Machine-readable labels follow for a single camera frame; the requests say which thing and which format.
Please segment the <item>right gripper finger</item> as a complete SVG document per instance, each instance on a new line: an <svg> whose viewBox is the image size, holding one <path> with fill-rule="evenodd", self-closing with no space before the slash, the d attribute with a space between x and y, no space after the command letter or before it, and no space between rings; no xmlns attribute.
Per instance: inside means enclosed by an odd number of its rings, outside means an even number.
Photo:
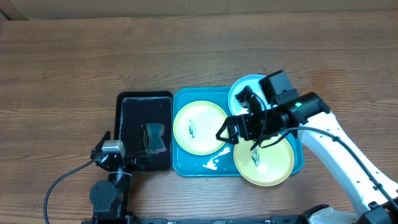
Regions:
<svg viewBox="0 0 398 224"><path fill-rule="evenodd" d="M239 121L237 116L229 116L225 119L216 133L216 139L230 144L239 142Z"/></svg>
<svg viewBox="0 0 398 224"><path fill-rule="evenodd" d="M250 86L245 86L235 95L239 104L248 110L250 115L259 115L266 109L264 101L256 94Z"/></svg>

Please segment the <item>green scrub sponge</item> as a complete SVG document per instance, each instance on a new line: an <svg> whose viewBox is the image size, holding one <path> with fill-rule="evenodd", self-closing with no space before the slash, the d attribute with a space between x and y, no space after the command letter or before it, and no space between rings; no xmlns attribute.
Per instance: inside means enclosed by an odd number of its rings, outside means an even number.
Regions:
<svg viewBox="0 0 398 224"><path fill-rule="evenodd" d="M157 154L166 151L166 146L162 140L165 126L160 123L146 124L149 137L149 150L152 154Z"/></svg>

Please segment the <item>yellow plate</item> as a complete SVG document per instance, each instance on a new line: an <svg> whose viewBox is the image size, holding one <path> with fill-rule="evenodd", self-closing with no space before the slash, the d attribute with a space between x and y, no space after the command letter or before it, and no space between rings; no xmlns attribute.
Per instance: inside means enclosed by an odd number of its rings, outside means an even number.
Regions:
<svg viewBox="0 0 398 224"><path fill-rule="evenodd" d="M243 178L252 184L270 187L282 183L292 173L294 152L288 140L281 134L263 141L264 147L254 141L239 138L234 146L234 164Z"/></svg>
<svg viewBox="0 0 398 224"><path fill-rule="evenodd" d="M178 145L190 154L205 156L224 145L216 133L227 118L224 110L210 101L193 101L174 118L173 132Z"/></svg>

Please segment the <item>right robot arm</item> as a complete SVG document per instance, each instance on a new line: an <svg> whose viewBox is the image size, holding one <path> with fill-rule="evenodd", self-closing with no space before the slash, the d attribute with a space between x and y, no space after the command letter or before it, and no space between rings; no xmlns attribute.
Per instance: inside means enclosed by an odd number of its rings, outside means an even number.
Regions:
<svg viewBox="0 0 398 224"><path fill-rule="evenodd" d="M328 105L315 93L265 88L271 108L262 109L247 86L237 99L248 114L225 119L216 138L236 145L234 163L243 177L260 182L283 138L292 133L330 171L348 195L358 223L397 223L397 183L384 175L343 131Z"/></svg>

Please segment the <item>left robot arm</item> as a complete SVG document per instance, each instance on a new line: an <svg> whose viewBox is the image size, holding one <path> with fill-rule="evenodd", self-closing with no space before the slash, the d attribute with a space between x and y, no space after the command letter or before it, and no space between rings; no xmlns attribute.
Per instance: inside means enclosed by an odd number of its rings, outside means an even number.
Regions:
<svg viewBox="0 0 398 224"><path fill-rule="evenodd" d="M139 224L141 221L128 210L132 172L144 170L153 161L148 149L138 152L135 159L126 159L126 149L121 140L112 140L105 132L91 151L91 161L108 172L108 178L95 183L90 190L93 215L88 223Z"/></svg>

